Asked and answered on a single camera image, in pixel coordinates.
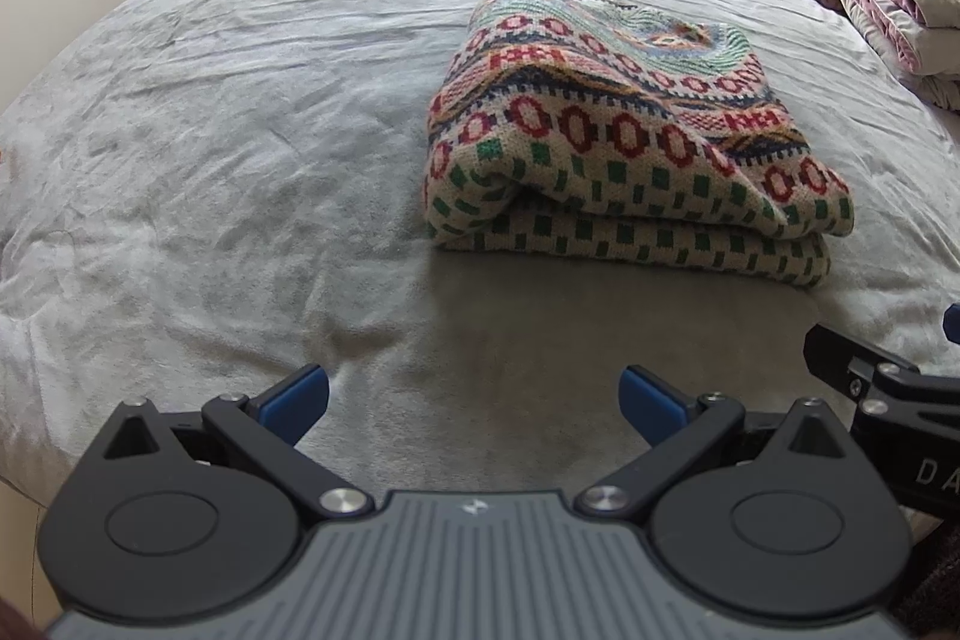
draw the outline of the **silver screw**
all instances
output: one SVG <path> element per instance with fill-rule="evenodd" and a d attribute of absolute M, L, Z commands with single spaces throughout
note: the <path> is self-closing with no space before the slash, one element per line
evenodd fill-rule
<path fill-rule="evenodd" d="M 594 485 L 584 491 L 584 504 L 591 510 L 614 512 L 630 503 L 630 497 L 618 485 Z"/>
<path fill-rule="evenodd" d="M 367 495 L 356 488 L 331 488 L 320 495 L 320 507 L 335 515 L 349 515 L 365 504 Z"/>
<path fill-rule="evenodd" d="M 864 399 L 860 403 L 860 409 L 867 415 L 882 415 L 890 410 L 890 407 L 882 399 Z"/>

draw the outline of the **gray ribbed plate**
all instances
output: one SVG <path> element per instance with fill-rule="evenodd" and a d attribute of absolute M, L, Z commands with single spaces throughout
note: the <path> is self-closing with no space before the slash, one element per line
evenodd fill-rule
<path fill-rule="evenodd" d="M 774 629 L 702 608 L 627 525 L 572 515 L 555 493 L 395 493 L 320 527 L 296 567 L 234 612 L 171 629 L 68 614 L 54 640 L 733 640 L 902 638 L 880 614 Z"/>

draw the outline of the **metal bolt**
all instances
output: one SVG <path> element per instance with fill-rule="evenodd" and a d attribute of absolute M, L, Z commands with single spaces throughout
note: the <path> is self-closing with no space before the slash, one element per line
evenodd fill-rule
<path fill-rule="evenodd" d="M 890 407 L 882 399 L 864 399 L 860 403 L 860 409 L 867 415 L 882 415 L 890 410 Z"/>
<path fill-rule="evenodd" d="M 584 491 L 584 504 L 591 510 L 600 512 L 616 512 L 630 503 L 630 497 L 618 485 L 594 485 Z"/>
<path fill-rule="evenodd" d="M 349 515 L 366 504 L 367 495 L 356 488 L 331 488 L 320 495 L 320 507 L 334 515 Z"/>

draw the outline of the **blue gripper pad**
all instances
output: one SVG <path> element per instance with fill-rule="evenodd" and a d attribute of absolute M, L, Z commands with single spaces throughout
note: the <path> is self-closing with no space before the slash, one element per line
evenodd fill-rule
<path fill-rule="evenodd" d="M 296 445 L 323 417 L 329 401 L 326 372 L 312 363 L 251 399 L 247 413 L 288 445 Z"/>
<path fill-rule="evenodd" d="M 960 304 L 951 304 L 944 313 L 944 333 L 947 339 L 960 345 Z"/>
<path fill-rule="evenodd" d="M 651 447 L 690 423 L 690 411 L 695 404 L 638 366 L 623 370 L 618 397 L 620 413 Z"/>

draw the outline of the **gray bed sheet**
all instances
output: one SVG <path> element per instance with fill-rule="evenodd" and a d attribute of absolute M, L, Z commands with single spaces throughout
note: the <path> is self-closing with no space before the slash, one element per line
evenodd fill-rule
<path fill-rule="evenodd" d="M 320 362 L 301 448 L 377 495 L 573 491 L 644 448 L 627 363 L 782 410 L 822 391 L 800 348 L 827 319 L 957 369 L 956 119 L 812 0 L 626 1 L 741 26 L 851 183 L 814 292 L 432 249 L 426 106 L 475 1 L 129 0 L 56 58 L 0 116 L 0 475 L 49 501 L 123 397 L 196 408 Z"/>

